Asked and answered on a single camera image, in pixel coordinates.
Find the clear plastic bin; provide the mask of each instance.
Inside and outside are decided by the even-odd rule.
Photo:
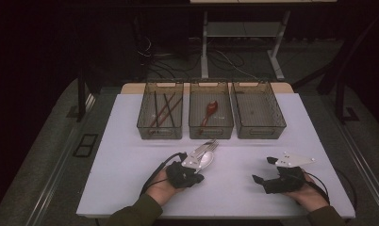
[[[183,113],[182,79],[148,80],[137,128],[142,139],[180,139]]]
[[[207,106],[216,110],[207,115]],[[189,137],[192,139],[229,139],[234,127],[228,81],[201,78],[190,81]]]
[[[269,82],[235,81],[231,101],[238,138],[278,139],[287,127]]]

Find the black cable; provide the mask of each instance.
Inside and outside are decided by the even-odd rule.
[[[175,153],[172,156],[170,156],[166,161],[161,163],[157,169],[152,173],[152,175],[146,180],[145,184],[143,184],[142,190],[140,192],[140,196],[145,193],[146,189],[149,187],[148,185],[154,180],[154,178],[157,176],[158,173],[160,173],[164,167],[166,167],[166,164],[168,164],[174,157],[179,156],[180,160],[183,161],[186,157],[186,153]]]
[[[153,183],[151,183],[150,185],[148,185],[147,187],[146,187],[146,189],[148,189],[150,186],[154,186],[154,185],[156,185],[157,183],[160,183],[160,182],[164,182],[164,181],[167,181],[167,180],[169,180],[169,179],[163,179],[163,180],[160,180],[160,181],[156,181],[156,182],[153,182]]]
[[[151,66],[155,66],[157,68],[163,69],[164,71],[168,72],[173,78],[175,78],[174,74],[172,72],[170,72],[169,69],[163,68],[162,66],[159,66],[156,64],[152,64]]]
[[[314,184],[313,182],[307,181],[305,178],[299,178],[299,177],[294,176],[294,175],[285,175],[285,176],[293,178],[293,179],[298,180],[298,181],[302,181],[302,182],[308,184],[309,186],[311,186],[312,188],[314,188],[317,192],[319,192],[319,194],[321,194],[321,196],[328,202],[328,204],[330,203],[330,198],[328,197],[327,188],[325,187],[324,183],[319,178],[317,178],[316,176],[311,175],[311,176],[315,177],[316,179],[318,179],[321,182],[321,184],[324,186],[324,188],[326,190],[325,192],[321,189],[321,187],[319,187],[318,185]]]
[[[322,180],[320,180],[317,176],[315,176],[315,175],[313,175],[313,174],[311,174],[311,173],[309,173],[309,172],[306,172],[306,174],[307,174],[307,175],[310,175],[310,176],[314,177],[316,180],[318,180],[318,181],[322,184],[322,186],[324,187],[325,194],[327,194],[327,196],[328,196],[328,190],[327,190],[327,187],[326,187],[325,184],[322,182]]]
[[[349,177],[347,177],[346,176],[346,174],[343,172],[343,171],[341,171],[341,170],[339,170],[339,169],[337,169],[337,168],[334,168],[334,170],[336,171],[336,172],[338,172],[347,182],[348,182],[348,185],[351,187],[351,190],[352,190],[352,194],[354,195],[353,196],[353,198],[354,198],[354,203],[352,203],[352,206],[354,207],[354,210],[356,211],[356,209],[357,209],[357,193],[356,193],[356,189],[355,189],[355,187],[354,187],[354,184],[352,184],[352,182],[351,182],[351,180],[349,179]]]
[[[151,71],[152,73],[156,73],[157,75],[159,75],[160,78],[166,78],[165,76],[163,76],[161,73],[159,73],[156,70],[153,70],[153,69],[148,69],[148,70]]]
[[[282,70],[284,68],[284,66],[286,66],[288,63],[290,63],[296,56],[298,56],[299,54],[301,54],[302,52],[304,52],[306,49],[308,49],[309,45],[310,45],[310,43],[308,43],[307,46],[303,50],[301,50],[301,51],[297,52],[296,54],[294,54],[290,59],[288,59],[284,63],[281,63],[280,67],[278,69],[276,69],[275,72],[277,72],[278,70]]]

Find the cable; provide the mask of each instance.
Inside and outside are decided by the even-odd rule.
[[[231,64],[231,66],[233,66],[233,68],[234,69],[236,69],[237,71],[239,71],[240,73],[244,73],[244,74],[246,74],[246,75],[249,75],[249,76],[251,76],[251,77],[253,77],[253,78],[256,78],[257,79],[257,77],[256,76],[254,76],[254,75],[252,75],[252,74],[250,74],[250,73],[247,73],[247,72],[245,72],[245,71],[243,71],[243,70],[241,70],[241,69],[239,69],[224,53],[222,53],[221,51],[219,51],[219,50],[216,50],[216,52],[218,52],[219,54],[221,54],[223,57],[225,57],[226,59],[227,59],[227,61]]]
[[[290,62],[291,62],[296,56],[298,56],[299,54],[301,54],[302,52],[304,52],[306,49],[308,49],[308,48],[309,48],[309,45],[310,45],[310,43],[308,43],[307,46],[306,46],[303,50],[301,50],[301,51],[299,51],[298,53],[294,54],[294,55],[293,55],[290,59],[288,59],[286,62],[280,64],[280,67],[279,67],[278,69],[276,69],[275,72],[277,72],[278,70],[282,70],[282,69],[284,68],[284,66],[286,66],[288,63],[290,63]]]
[[[321,194],[321,196],[328,202],[328,204],[330,204],[330,198],[328,197],[327,188],[324,185],[324,183],[319,178],[317,178],[316,176],[311,175],[311,176],[315,177],[324,186],[325,192],[321,189],[321,187],[319,187],[318,185],[314,184],[313,182],[307,181],[305,178],[299,178],[299,177],[294,176],[294,175],[285,175],[285,176],[293,178],[293,179],[298,180],[298,181],[302,181],[302,182],[308,184],[310,187],[314,188],[317,192],[319,192],[319,194]]]
[[[148,189],[148,187],[149,187],[148,185],[150,185],[150,183],[155,179],[157,174],[160,173],[164,167],[166,167],[166,164],[168,164],[173,158],[175,158],[177,156],[180,157],[181,161],[183,161],[187,157],[187,154],[186,153],[175,153],[172,156],[170,156],[169,158],[167,158],[166,161],[162,162],[157,167],[157,169],[152,173],[152,175],[148,178],[148,180],[146,180],[145,184],[143,184],[142,190],[140,192],[140,196],[145,193],[146,189]]]
[[[169,180],[169,179],[163,179],[163,180],[160,180],[160,181],[156,181],[156,182],[153,182],[153,183],[151,183],[150,185],[148,185],[147,187],[146,187],[146,189],[148,189],[150,186],[154,186],[154,185],[156,185],[157,183],[160,183],[160,182],[164,182],[164,181],[167,181],[167,180]]]
[[[318,180],[318,181],[322,184],[322,186],[324,187],[325,194],[327,194],[327,196],[328,196],[328,190],[327,190],[327,187],[326,187],[325,184],[322,182],[322,180],[320,180],[317,176],[315,176],[315,175],[313,175],[313,174],[311,174],[311,173],[309,173],[309,172],[306,172],[306,174],[307,174],[307,175],[310,175],[310,176],[314,177],[316,180]]]
[[[169,69],[163,68],[162,66],[159,66],[159,65],[156,65],[156,64],[152,64],[152,66],[155,66],[157,68],[163,69],[164,71],[168,72],[172,76],[172,78],[175,78],[174,74],[172,72],[170,72]]]
[[[156,70],[153,70],[153,69],[148,69],[149,71],[151,71],[152,73],[156,73],[157,75],[159,75],[160,78],[166,78],[165,76],[163,76],[161,73],[157,72]]]
[[[339,170],[338,168],[334,168],[334,170],[336,172],[338,172],[348,182],[348,185],[351,187],[352,194],[354,194],[354,196],[353,196],[354,203],[352,203],[352,206],[354,207],[354,210],[356,211],[356,209],[357,209],[357,193],[356,193],[356,189],[354,188],[354,184],[352,184],[352,182],[349,179],[349,177],[347,177],[346,174],[343,171]],[[348,223],[349,221],[351,221],[350,218],[348,218],[348,219],[345,220],[346,223]]]

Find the white table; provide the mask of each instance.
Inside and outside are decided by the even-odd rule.
[[[205,180],[179,193],[167,203],[162,218],[293,218],[305,210],[281,194],[266,194],[252,174],[277,178],[277,169],[266,157],[283,152],[314,157],[304,169],[327,186],[332,205],[344,218],[354,209],[319,141],[298,94],[278,93],[277,101],[288,127],[277,140],[219,140],[212,164],[202,171]],[[184,95],[183,138],[142,140],[136,127],[141,94],[120,94],[77,209],[79,216],[107,218],[132,205],[143,183],[173,153],[191,152],[206,140],[189,138],[189,96]]]

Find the dark background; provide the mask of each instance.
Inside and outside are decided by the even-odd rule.
[[[338,1],[336,6],[348,3],[353,6],[295,8],[287,41],[354,39],[379,16],[379,1]],[[141,80],[139,39],[132,32],[138,25],[140,32],[162,45],[169,43],[182,56],[188,37],[201,37],[202,11],[147,12],[133,25],[136,16],[136,11],[116,10],[71,13],[57,0],[0,1],[0,201],[59,95],[81,69],[92,92]],[[224,19],[233,18],[238,15],[229,13]],[[159,32],[166,28],[169,33]],[[124,77],[127,72],[132,75]],[[379,121],[379,20],[345,75]]]

